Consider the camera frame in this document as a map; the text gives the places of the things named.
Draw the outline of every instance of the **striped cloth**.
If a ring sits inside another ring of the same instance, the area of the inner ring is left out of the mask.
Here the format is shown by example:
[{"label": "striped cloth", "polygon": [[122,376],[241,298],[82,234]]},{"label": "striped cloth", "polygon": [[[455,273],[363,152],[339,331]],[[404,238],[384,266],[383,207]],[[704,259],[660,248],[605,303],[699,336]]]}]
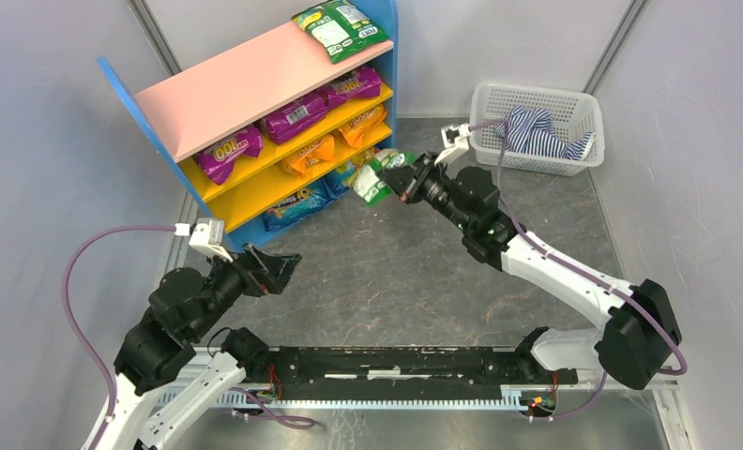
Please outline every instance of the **striped cloth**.
[{"label": "striped cloth", "polygon": [[495,132],[509,143],[510,152],[574,161],[586,157],[587,145],[593,136],[588,132],[580,141],[564,143],[554,135],[553,119],[548,110],[528,111],[523,106],[513,108],[507,121],[496,127]]}]

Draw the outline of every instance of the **white wall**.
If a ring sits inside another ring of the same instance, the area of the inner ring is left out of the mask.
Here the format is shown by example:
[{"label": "white wall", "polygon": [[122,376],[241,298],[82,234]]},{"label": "white wall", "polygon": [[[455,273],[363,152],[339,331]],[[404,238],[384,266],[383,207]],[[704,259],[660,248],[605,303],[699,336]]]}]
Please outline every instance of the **white wall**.
[{"label": "white wall", "polygon": [[[0,0],[0,448],[78,448],[106,390],[67,328],[60,279],[88,236],[170,223],[181,188],[100,74],[164,78],[122,0]],[[163,235],[91,247],[74,310],[111,365],[169,250]]]},{"label": "white wall", "polygon": [[743,2],[650,2],[598,97],[626,273],[669,288],[704,449],[743,448]]},{"label": "white wall", "polygon": [[[183,68],[224,52],[314,0],[147,0]],[[580,91],[629,0],[399,0],[399,115],[464,115],[501,80]],[[275,49],[270,49],[274,59]],[[248,62],[248,69],[260,62]]]}]

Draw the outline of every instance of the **white plastic basket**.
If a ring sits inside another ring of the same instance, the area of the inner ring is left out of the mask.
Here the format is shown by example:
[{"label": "white plastic basket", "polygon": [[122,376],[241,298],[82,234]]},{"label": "white plastic basket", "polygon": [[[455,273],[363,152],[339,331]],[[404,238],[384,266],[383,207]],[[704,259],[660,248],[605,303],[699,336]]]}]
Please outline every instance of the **white plastic basket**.
[{"label": "white plastic basket", "polygon": [[[603,162],[605,145],[600,106],[594,97],[587,94],[484,82],[474,90],[471,125],[503,119],[519,105],[526,109],[544,108],[550,111],[556,137],[566,143],[579,141],[588,131],[597,133],[598,137],[581,161],[506,152],[505,167],[572,176]],[[471,135],[471,146],[476,150],[479,164],[498,165],[498,156],[503,145],[504,140],[495,133],[495,127],[483,128]]]}]

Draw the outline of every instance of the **green snack bag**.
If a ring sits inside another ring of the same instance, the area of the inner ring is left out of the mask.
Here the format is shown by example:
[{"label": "green snack bag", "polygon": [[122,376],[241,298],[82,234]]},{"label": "green snack bag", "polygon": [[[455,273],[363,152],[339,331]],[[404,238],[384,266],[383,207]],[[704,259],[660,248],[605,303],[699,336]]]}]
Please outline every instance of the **green snack bag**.
[{"label": "green snack bag", "polygon": [[400,152],[387,148],[374,155],[374,158],[360,168],[352,190],[357,193],[369,206],[374,206],[393,191],[381,180],[377,173],[383,169],[393,169],[406,166],[416,161],[412,153]]},{"label": "green snack bag", "polygon": [[310,7],[292,16],[292,22],[325,47],[333,64],[388,40],[385,31],[346,0]]}]

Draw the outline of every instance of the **blue shelf side panel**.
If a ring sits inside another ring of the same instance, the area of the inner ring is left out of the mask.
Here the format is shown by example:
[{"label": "blue shelf side panel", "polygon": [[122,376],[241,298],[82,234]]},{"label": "blue shelf side panel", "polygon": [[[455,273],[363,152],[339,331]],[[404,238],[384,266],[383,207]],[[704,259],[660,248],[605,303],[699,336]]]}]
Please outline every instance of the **blue shelf side panel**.
[{"label": "blue shelf side panel", "polygon": [[[383,30],[388,34],[388,37],[394,42],[393,50],[378,56],[370,62],[370,64],[377,70],[377,73],[380,75],[383,82],[390,86],[394,91],[393,97],[385,102],[388,111],[386,125],[393,130],[393,134],[378,144],[380,148],[393,148],[396,147],[397,96],[399,93],[399,90],[397,89],[397,64],[399,55],[399,11],[397,9],[397,2],[396,0],[354,0],[353,4],[383,28]],[[137,126],[139,126],[143,131],[145,137],[153,144],[157,153],[161,155],[164,162],[166,162],[170,167],[170,170],[173,171],[176,177],[178,177],[178,180],[182,185],[184,185],[187,192],[198,203],[201,208],[201,213],[207,216],[212,216],[213,213],[208,209],[208,206],[200,195],[198,195],[197,191],[190,183],[190,180],[170,156],[170,153],[159,139],[159,135],[156,134],[156,131],[151,127],[139,105],[134,100],[134,96],[129,92],[123,82],[120,81],[120,77],[118,77],[112,66],[103,56],[98,59],[98,63],[107,81],[123,102],[123,105],[129,111],[129,114],[131,114],[134,122],[137,123]],[[295,226],[296,224],[282,230],[268,232],[264,227],[263,219],[259,216],[242,225],[238,229],[226,234],[225,244],[233,251],[239,251],[245,243],[253,243],[255,246],[260,247],[272,239],[275,239],[282,233],[291,230],[291,228]]]},{"label": "blue shelf side panel", "polygon": [[184,188],[186,188],[187,192],[195,199],[198,205],[200,205],[204,213],[207,215],[211,215],[211,211],[208,209],[208,206],[205,205],[205,202],[203,201],[203,199],[200,198],[197,191],[195,191],[192,183],[190,183],[190,180],[181,171],[181,168],[178,167],[178,164],[175,164],[175,161],[173,161],[173,157],[170,156],[167,148],[165,148],[164,144],[161,143],[159,135],[156,134],[156,131],[153,129],[153,127],[151,127],[150,123],[148,123],[145,114],[143,114],[143,111],[140,109],[140,105],[138,105],[137,102],[134,100],[134,96],[131,94],[131,92],[129,92],[129,90],[120,80],[120,77],[117,76],[117,72],[114,71],[112,65],[109,64],[109,61],[107,61],[106,58],[104,58],[103,56],[98,58],[98,63],[101,71],[103,71],[103,75],[106,77],[106,80],[112,86],[114,92],[120,98],[120,101],[123,102],[123,106],[125,106],[126,109],[129,110],[131,118],[134,119],[134,122],[137,123],[137,125],[145,134],[145,137],[153,144],[154,148],[156,148],[156,152],[161,155],[161,157],[164,159],[164,162],[166,162],[167,165],[170,166],[170,170],[175,173],[175,176],[178,177],[178,180],[181,182],[182,185],[184,185]]},{"label": "blue shelf side panel", "polygon": [[[377,70],[383,82],[394,91],[393,97],[385,102],[386,110],[388,111],[386,125],[393,130],[393,133],[377,146],[379,148],[396,148],[397,96],[399,93],[399,89],[397,89],[397,64],[399,60],[399,11],[397,10],[397,2],[396,0],[353,0],[352,3],[369,16],[373,22],[383,28],[386,34],[388,34],[388,37],[394,42],[393,50],[376,57],[370,62],[370,65]],[[231,242],[233,248],[241,248],[242,244],[246,242],[252,242],[255,246],[260,247],[280,236],[282,233],[291,230],[296,225],[291,225],[283,230],[268,232],[264,228],[264,220],[259,216],[229,233],[228,240]]]}]

